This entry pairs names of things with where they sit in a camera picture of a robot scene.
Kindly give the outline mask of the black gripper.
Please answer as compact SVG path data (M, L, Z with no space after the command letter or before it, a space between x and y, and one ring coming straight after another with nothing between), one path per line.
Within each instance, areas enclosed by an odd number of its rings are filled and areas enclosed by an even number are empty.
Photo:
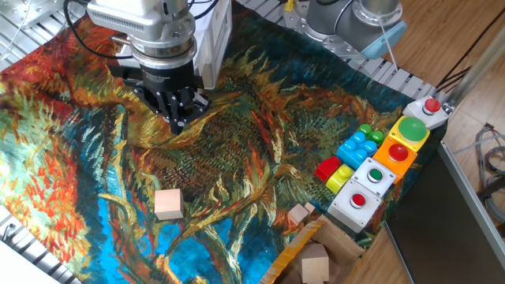
M172 133L181 134L184 126L201 117L208 110L211 100L196 88L193 61L176 68L155 69L140 65L142 85L133 93L154 114L161 115L170 124ZM167 92L178 93L177 100Z

